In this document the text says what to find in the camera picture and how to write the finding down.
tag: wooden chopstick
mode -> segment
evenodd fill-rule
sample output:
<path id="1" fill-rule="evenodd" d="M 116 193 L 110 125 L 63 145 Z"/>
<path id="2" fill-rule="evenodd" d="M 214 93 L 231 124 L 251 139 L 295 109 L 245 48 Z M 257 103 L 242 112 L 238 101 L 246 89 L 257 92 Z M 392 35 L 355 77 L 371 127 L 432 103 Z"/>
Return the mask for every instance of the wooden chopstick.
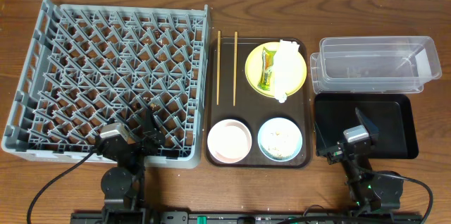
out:
<path id="1" fill-rule="evenodd" d="M 218 31 L 218 69 L 216 76 L 216 105 L 219 105 L 219 70 L 221 69 L 221 31 Z"/>
<path id="2" fill-rule="evenodd" d="M 238 32 L 235 31 L 235 62 L 233 63 L 233 105 L 236 102 L 237 95 L 237 46 L 238 46 Z"/>

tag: gray plastic dish rack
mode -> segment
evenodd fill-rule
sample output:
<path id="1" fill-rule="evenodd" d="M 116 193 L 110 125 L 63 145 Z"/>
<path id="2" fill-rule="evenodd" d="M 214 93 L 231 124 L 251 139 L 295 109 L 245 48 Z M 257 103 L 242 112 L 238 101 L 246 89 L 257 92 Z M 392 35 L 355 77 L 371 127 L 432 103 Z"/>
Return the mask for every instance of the gray plastic dish rack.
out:
<path id="1" fill-rule="evenodd" d="M 78 162 L 113 118 L 139 140 L 148 108 L 166 143 L 147 166 L 200 161 L 209 8 L 55 6 L 43 0 L 1 147 Z M 92 156 L 88 161 L 113 161 Z"/>

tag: brown tray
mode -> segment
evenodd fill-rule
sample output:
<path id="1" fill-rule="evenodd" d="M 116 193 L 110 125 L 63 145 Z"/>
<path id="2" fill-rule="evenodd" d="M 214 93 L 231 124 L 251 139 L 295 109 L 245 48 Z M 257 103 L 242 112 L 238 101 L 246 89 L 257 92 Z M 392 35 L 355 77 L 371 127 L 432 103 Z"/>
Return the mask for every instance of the brown tray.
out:
<path id="1" fill-rule="evenodd" d="M 298 39 L 283 38 L 296 41 L 299 52 L 307 62 L 305 45 Z M 248 155 L 237 163 L 227 164 L 216 160 L 205 144 L 205 156 L 215 166 L 220 167 L 248 167 L 248 168 L 304 168 L 312 157 L 312 127 L 310 121 L 309 81 L 305 80 L 302 88 L 289 96 L 283 104 L 274 98 L 265 97 L 252 89 L 245 75 L 245 63 L 250 52 L 267 42 L 279 42 L 279 38 L 238 38 L 237 45 L 237 94 L 236 106 L 233 106 L 233 53 L 234 38 L 221 38 L 221 82 L 219 105 L 216 105 L 216 76 L 217 76 L 217 40 L 212 44 L 207 70 L 208 90 L 206 105 L 209 113 L 206 115 L 206 132 L 217 122 L 224 119 L 236 119 L 244 123 L 252 135 L 252 148 Z M 260 127 L 271 118 L 287 118 L 293 121 L 302 133 L 301 152 L 291 161 L 272 161 L 260 151 L 257 134 Z"/>

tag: pink bowl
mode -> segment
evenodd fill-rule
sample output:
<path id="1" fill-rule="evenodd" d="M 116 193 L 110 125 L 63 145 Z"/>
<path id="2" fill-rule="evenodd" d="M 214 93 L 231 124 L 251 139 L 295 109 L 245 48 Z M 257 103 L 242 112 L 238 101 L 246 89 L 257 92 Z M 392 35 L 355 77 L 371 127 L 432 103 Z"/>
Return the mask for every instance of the pink bowl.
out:
<path id="1" fill-rule="evenodd" d="M 251 150 L 252 136 L 240 121 L 226 119 L 212 127 L 206 143 L 211 155 L 218 161 L 236 163 Z"/>

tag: food wrapper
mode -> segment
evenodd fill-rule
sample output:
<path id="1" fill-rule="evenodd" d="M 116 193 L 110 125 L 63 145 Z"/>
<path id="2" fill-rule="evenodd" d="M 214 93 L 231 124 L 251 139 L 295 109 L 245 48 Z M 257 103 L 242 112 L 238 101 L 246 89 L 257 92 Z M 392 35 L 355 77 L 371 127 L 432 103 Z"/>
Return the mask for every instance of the food wrapper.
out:
<path id="1" fill-rule="evenodd" d="M 257 85 L 259 89 L 270 90 L 271 89 L 271 76 L 273 74 L 274 55 L 276 51 L 269 51 L 263 47 L 261 57 L 263 58 L 263 70 L 261 71 L 261 78 Z"/>

